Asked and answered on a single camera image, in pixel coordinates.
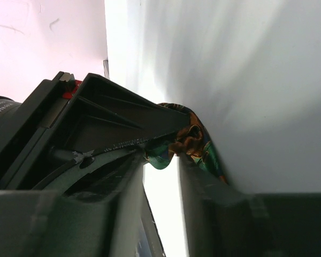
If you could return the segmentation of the orange green patterned tie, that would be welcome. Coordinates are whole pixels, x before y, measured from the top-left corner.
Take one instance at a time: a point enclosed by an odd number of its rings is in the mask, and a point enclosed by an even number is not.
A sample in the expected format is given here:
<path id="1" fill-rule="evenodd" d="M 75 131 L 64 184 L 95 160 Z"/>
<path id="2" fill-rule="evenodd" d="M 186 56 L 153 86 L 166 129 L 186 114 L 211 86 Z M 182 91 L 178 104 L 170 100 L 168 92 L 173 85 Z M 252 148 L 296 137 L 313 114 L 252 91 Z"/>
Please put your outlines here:
<path id="1" fill-rule="evenodd" d="M 199 117 L 188 107 L 175 103 L 161 103 L 168 109 L 189 116 L 189 124 L 178 132 L 157 139 L 144 150 L 144 159 L 155 169 L 165 169 L 173 157 L 186 154 L 190 161 L 201 170 L 216 176 L 227 184 L 223 170 L 219 166 L 216 147 Z"/>

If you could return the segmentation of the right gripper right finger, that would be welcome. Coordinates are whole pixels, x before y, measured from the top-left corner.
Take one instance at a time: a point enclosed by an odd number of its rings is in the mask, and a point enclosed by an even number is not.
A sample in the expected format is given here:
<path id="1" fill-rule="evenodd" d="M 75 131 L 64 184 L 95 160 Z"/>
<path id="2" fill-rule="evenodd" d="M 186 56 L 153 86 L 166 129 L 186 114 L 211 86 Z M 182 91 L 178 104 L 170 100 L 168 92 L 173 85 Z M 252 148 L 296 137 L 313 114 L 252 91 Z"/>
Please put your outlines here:
<path id="1" fill-rule="evenodd" d="M 321 193 L 244 194 L 179 158 L 190 256 L 321 256 Z"/>

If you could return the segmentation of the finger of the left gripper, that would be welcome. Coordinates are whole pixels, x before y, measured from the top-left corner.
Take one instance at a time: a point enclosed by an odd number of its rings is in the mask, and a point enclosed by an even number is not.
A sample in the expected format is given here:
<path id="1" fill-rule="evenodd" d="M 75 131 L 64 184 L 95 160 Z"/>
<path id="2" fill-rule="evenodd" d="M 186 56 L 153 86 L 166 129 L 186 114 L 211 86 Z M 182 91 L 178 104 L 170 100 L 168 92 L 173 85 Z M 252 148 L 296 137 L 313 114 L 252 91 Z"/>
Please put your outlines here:
<path id="1" fill-rule="evenodd" d="M 70 79 L 65 86 L 67 105 L 50 149 L 57 161 L 144 147 L 189 124 L 188 114 L 155 104 L 101 75 Z"/>

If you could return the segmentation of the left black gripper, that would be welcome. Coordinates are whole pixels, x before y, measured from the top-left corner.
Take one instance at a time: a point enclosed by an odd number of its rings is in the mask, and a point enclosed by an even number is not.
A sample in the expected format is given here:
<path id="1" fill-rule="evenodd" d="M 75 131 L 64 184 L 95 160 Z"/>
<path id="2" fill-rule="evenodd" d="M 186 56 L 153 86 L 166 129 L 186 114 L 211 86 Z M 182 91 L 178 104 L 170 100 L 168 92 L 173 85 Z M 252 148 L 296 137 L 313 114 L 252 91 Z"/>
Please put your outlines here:
<path id="1" fill-rule="evenodd" d="M 43 80 L 22 103 L 0 96 L 0 189 L 47 112 L 55 103 L 66 103 L 64 96 L 74 93 L 76 86 L 73 74 L 59 72 L 52 80 Z"/>

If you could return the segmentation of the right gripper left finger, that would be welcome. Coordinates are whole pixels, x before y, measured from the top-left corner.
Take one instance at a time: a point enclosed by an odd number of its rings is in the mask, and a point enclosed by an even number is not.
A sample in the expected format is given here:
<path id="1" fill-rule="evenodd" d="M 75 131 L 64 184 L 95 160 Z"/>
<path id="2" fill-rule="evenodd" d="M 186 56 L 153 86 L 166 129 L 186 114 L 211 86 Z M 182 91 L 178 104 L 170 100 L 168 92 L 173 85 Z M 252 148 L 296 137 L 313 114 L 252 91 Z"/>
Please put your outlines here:
<path id="1" fill-rule="evenodd" d="M 34 189 L 0 190 L 0 256 L 164 256 L 140 150 L 72 160 Z"/>

